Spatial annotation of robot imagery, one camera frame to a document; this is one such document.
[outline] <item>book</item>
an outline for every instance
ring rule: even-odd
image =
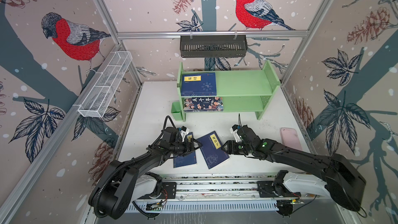
[[[203,145],[200,150],[209,169],[229,159],[228,154],[221,149],[222,143],[215,131],[198,138],[198,141]]]
[[[215,96],[216,73],[192,73],[182,76],[181,96]]]
[[[185,142],[192,142],[193,133],[190,132],[185,137]],[[186,155],[185,157],[178,156],[173,158],[174,168],[196,164],[196,151]]]
[[[184,112],[223,111],[222,97],[192,97],[184,99]]]

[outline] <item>white table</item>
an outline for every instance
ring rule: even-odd
[[[145,82],[132,116],[127,136],[122,146],[119,161],[130,160],[146,152],[146,147],[159,136],[164,118],[171,116],[171,104],[178,101],[176,82]],[[304,137],[281,89],[276,92],[261,120],[254,112],[240,114],[242,125],[248,125],[260,138],[269,138],[281,142],[280,129],[294,128],[297,131],[303,151],[309,152]],[[187,121],[174,121],[176,127],[185,126],[193,132],[195,138],[216,131],[222,143],[234,140],[229,129],[238,123],[237,112],[188,113]],[[300,170],[281,163],[271,163],[249,159],[244,156],[230,155],[230,159],[212,169],[208,169],[200,150],[196,151],[197,164],[173,168],[169,159],[162,166],[151,170],[163,176],[238,176],[275,173],[281,169],[291,172]]]

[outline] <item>bird illustration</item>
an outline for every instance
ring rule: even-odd
[[[294,30],[287,26],[272,9],[272,5],[265,0],[236,0],[236,17],[248,28],[279,25],[288,30]]]
[[[86,75],[90,71],[95,72],[91,68],[91,59],[97,53],[101,54],[102,41],[111,36],[103,31],[94,30],[85,24],[70,22],[53,12],[43,17],[41,27],[45,37],[52,37],[54,42],[69,57],[79,61],[90,61],[90,68],[86,71]]]

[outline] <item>white mesh basket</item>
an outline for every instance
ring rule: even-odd
[[[131,60],[130,52],[115,52],[111,61],[101,72],[101,76],[79,107],[78,112],[83,117],[103,117]]]

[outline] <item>green shelf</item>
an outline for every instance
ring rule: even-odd
[[[222,97],[224,105],[223,112],[255,112],[258,120],[263,116],[269,102],[281,85],[281,82],[269,61],[265,63],[262,70],[212,72],[215,72],[216,74],[217,96]],[[181,96],[181,82],[183,81],[184,75],[191,73],[200,72],[184,71],[182,62],[180,62],[177,77],[177,92],[180,99],[181,109],[183,109],[184,98],[188,98]],[[186,120],[186,115],[187,113],[182,110],[183,121]]]

